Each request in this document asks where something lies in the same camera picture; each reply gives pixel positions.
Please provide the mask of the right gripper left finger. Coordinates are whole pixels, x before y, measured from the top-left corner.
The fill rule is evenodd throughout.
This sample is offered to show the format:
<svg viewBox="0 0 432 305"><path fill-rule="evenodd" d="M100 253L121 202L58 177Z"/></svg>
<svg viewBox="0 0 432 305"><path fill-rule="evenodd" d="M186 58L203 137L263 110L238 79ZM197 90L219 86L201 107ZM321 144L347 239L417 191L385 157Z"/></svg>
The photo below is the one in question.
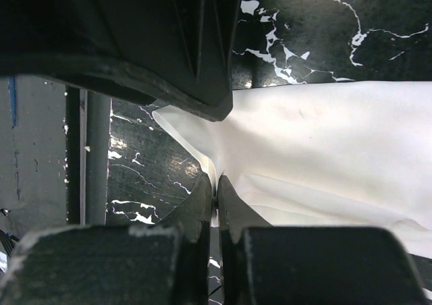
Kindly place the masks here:
<svg viewBox="0 0 432 305"><path fill-rule="evenodd" d="M154 225L31 232L1 279L2 304L206 304L212 187Z"/></svg>

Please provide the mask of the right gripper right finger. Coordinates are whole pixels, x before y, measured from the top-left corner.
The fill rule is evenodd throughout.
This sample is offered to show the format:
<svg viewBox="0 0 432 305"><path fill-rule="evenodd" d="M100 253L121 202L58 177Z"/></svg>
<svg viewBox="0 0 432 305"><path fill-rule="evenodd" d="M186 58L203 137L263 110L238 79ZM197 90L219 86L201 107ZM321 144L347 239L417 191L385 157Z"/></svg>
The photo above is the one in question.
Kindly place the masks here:
<svg viewBox="0 0 432 305"><path fill-rule="evenodd" d="M270 225L219 178L225 304L427 304L401 243L378 227Z"/></svg>

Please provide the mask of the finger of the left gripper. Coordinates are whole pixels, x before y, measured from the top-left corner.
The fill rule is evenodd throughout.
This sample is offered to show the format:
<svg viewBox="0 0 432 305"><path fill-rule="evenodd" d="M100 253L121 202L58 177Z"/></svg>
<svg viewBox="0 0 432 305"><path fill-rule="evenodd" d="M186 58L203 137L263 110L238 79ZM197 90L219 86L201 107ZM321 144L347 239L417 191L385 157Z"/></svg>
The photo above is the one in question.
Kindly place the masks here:
<svg viewBox="0 0 432 305"><path fill-rule="evenodd" d="M240 0L1 0L1 75L46 76L209 121L233 107Z"/></svg>

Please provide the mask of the white underwear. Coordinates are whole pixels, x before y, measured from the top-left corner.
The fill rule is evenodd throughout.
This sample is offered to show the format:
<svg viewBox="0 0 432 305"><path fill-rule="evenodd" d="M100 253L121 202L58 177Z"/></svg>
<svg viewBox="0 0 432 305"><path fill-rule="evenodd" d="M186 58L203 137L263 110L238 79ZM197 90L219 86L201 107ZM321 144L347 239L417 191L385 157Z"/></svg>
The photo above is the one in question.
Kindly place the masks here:
<svg viewBox="0 0 432 305"><path fill-rule="evenodd" d="M350 82L237 90L211 122L167 106L155 121L212 187L228 177L272 225L373 225L431 256L431 84Z"/></svg>

